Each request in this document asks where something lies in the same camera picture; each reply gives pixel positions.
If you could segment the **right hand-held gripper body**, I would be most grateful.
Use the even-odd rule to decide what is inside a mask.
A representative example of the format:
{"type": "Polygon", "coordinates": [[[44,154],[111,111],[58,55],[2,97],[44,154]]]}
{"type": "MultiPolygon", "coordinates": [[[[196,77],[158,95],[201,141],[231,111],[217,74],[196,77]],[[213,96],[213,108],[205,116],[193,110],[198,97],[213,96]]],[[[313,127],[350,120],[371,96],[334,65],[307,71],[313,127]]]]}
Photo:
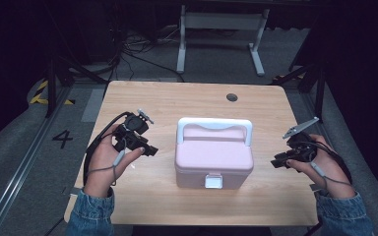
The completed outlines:
{"type": "Polygon", "coordinates": [[[285,154],[287,159],[294,159],[302,162],[311,162],[316,156],[315,142],[304,130],[319,121],[318,117],[290,127],[283,135],[286,144],[290,147],[285,154]]]}

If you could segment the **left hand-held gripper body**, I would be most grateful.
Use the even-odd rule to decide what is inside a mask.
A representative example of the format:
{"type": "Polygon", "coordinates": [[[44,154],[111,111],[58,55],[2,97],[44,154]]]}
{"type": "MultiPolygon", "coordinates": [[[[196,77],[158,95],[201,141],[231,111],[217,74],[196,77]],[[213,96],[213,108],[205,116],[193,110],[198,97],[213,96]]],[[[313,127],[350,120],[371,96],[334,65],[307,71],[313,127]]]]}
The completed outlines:
{"type": "Polygon", "coordinates": [[[112,120],[112,124],[116,123],[120,118],[125,120],[117,126],[112,132],[117,143],[114,148],[117,151],[128,148],[134,150],[142,148],[143,145],[149,145],[148,139],[143,134],[149,129],[148,123],[153,124],[154,121],[142,110],[138,109],[137,114],[133,112],[123,112],[112,120]]]}

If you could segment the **pink storage box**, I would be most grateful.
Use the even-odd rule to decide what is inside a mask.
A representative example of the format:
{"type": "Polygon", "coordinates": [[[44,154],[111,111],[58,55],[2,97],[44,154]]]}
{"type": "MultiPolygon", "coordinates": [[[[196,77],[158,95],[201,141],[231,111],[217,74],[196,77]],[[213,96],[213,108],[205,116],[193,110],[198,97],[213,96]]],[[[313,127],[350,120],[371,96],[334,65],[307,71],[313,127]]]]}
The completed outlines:
{"type": "Polygon", "coordinates": [[[181,118],[174,160],[177,186],[239,189],[254,169],[252,132],[245,119],[181,118]]]}

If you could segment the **person's right hand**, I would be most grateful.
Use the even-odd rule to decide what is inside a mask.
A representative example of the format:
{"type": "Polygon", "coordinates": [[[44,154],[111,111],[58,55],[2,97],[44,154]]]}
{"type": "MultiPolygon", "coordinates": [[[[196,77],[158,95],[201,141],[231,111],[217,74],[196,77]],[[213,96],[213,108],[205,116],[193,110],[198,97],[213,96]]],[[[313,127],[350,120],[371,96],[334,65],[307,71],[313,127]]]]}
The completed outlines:
{"type": "Polygon", "coordinates": [[[326,151],[318,149],[313,162],[324,176],[320,175],[310,163],[292,159],[286,163],[289,167],[307,175],[319,188],[326,190],[331,198],[350,199],[355,196],[355,189],[347,176],[326,151]]]}

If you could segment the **person's left hand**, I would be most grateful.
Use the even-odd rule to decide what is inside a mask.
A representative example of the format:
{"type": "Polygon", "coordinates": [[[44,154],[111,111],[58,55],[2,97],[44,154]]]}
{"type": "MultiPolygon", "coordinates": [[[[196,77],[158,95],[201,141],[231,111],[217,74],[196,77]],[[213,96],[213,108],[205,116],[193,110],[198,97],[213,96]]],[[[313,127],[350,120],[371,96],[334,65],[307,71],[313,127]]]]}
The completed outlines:
{"type": "Polygon", "coordinates": [[[106,198],[112,183],[125,171],[127,166],[138,159],[144,152],[143,147],[136,148],[123,155],[119,164],[113,166],[118,151],[112,145],[112,132],[117,125],[112,125],[102,135],[100,144],[92,156],[87,183],[83,192],[94,198],[106,198]]]}

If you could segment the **black metal stand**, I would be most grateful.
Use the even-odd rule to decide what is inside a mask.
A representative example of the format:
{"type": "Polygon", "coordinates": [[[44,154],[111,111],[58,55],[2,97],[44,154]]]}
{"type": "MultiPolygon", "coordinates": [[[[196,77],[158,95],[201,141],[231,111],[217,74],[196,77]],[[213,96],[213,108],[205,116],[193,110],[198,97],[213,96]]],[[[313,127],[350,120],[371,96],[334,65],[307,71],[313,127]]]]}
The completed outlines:
{"type": "Polygon", "coordinates": [[[46,118],[50,118],[56,109],[65,102],[65,100],[58,101],[56,81],[59,81],[64,89],[70,88],[75,80],[73,79],[71,68],[84,75],[86,78],[91,79],[97,84],[107,85],[108,81],[104,80],[94,72],[89,71],[72,59],[68,59],[63,56],[62,48],[59,42],[62,40],[62,34],[58,29],[55,20],[53,19],[48,6],[44,0],[40,0],[44,8],[44,13],[47,18],[47,28],[43,31],[44,39],[46,40],[46,53],[48,54],[48,66],[47,66],[47,113],[46,118]]]}
{"type": "Polygon", "coordinates": [[[318,19],[313,23],[294,56],[288,68],[289,73],[283,77],[275,77],[271,82],[271,86],[281,86],[294,78],[303,76],[297,89],[301,93],[309,93],[313,87],[316,87],[313,111],[319,119],[322,119],[325,91],[324,53],[321,46],[323,41],[324,23],[318,19]]]}

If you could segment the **aluminium floor rail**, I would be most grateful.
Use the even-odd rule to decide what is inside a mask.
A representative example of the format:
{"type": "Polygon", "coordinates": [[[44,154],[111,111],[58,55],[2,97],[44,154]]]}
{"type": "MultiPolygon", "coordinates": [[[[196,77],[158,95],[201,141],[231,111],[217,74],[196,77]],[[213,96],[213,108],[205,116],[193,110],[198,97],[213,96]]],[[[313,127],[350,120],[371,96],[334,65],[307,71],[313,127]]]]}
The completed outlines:
{"type": "Polygon", "coordinates": [[[48,118],[44,118],[34,135],[29,148],[27,149],[23,159],[21,160],[14,175],[9,180],[4,193],[0,198],[0,226],[6,217],[10,207],[12,206],[15,198],[19,194],[22,186],[24,185],[27,176],[32,169],[32,166],[36,160],[36,153],[43,143],[43,139],[47,135],[49,129],[56,116],[58,115],[62,105],[71,92],[71,88],[61,88],[59,94],[56,96],[56,100],[53,102],[54,108],[48,118]]]}

